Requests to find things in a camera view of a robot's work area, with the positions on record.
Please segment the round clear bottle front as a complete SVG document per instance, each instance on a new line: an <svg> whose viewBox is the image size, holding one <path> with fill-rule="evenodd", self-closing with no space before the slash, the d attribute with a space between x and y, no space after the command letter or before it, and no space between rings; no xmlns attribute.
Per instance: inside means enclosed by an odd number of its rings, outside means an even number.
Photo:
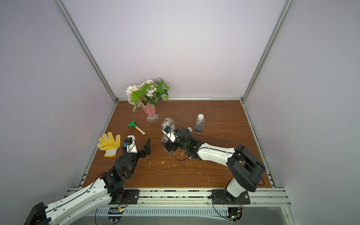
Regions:
<svg viewBox="0 0 360 225"><path fill-rule="evenodd" d="M204 124L205 124L205 118L203 120L199 120L198 118L196 119L196 125L195 125L195 131L197 133L202 133L203 132L203 128L204 128Z"/></svg>

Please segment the round clear bottle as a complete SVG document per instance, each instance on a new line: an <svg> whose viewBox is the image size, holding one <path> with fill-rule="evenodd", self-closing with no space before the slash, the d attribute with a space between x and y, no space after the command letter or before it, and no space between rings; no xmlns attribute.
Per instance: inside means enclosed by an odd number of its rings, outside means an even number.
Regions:
<svg viewBox="0 0 360 225"><path fill-rule="evenodd" d="M167 137L167 135L163 135L163 136L162 136L161 142L163 142L163 143L167 143L167 142L168 142L168 137Z"/></svg>
<svg viewBox="0 0 360 225"><path fill-rule="evenodd" d="M198 118L196 119L196 125L195 125L195 131L197 133L202 133L203 132L203 128L204 128L204 124L205 124L205 118L203 120L199 120Z"/></svg>

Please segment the white cap small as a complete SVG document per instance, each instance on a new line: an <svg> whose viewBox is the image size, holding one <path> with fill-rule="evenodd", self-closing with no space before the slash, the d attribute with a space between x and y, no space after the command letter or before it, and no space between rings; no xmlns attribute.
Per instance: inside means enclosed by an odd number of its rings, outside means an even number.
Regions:
<svg viewBox="0 0 360 225"><path fill-rule="evenodd" d="M199 114L197 117L199 120L203 120L204 119L204 115L203 114Z"/></svg>

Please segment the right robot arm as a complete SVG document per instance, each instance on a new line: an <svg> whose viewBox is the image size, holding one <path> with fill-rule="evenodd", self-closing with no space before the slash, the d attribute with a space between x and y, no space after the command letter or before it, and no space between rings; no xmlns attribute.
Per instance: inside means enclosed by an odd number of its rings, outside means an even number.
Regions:
<svg viewBox="0 0 360 225"><path fill-rule="evenodd" d="M233 175L233 179L225 189L227 195L239 197L245 191L255 192L263 180L264 164L243 145L236 148L213 146L197 141L186 128L173 130L167 126L162 132L167 139L167 142L162 144L169 153L181 148L191 159L211 161L226 166Z"/></svg>

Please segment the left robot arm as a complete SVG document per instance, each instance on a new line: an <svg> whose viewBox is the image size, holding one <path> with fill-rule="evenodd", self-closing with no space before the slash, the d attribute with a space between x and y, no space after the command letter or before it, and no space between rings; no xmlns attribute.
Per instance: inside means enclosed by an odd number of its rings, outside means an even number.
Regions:
<svg viewBox="0 0 360 225"><path fill-rule="evenodd" d="M123 185L136 169L138 160L151 154L151 140L142 150L130 149L114 161L114 166L101 173L90 185L59 201L33 206L26 225L70 225L98 207L107 205L125 196Z"/></svg>

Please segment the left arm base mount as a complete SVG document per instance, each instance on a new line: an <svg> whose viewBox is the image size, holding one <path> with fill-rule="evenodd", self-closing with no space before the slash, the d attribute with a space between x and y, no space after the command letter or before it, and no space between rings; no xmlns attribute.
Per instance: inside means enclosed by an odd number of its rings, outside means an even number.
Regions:
<svg viewBox="0 0 360 225"><path fill-rule="evenodd" d="M121 191L116 197L113 197L110 204L136 205L138 202L139 193L140 193L139 189L125 189Z"/></svg>

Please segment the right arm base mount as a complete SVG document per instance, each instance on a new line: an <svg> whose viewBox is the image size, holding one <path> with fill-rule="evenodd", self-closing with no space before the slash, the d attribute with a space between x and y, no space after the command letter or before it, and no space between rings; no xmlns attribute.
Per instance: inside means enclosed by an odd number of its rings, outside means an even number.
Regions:
<svg viewBox="0 0 360 225"><path fill-rule="evenodd" d="M242 192L238 197L234 197L225 190L213 189L208 199L211 199L214 204L250 205L250 197L247 191Z"/></svg>

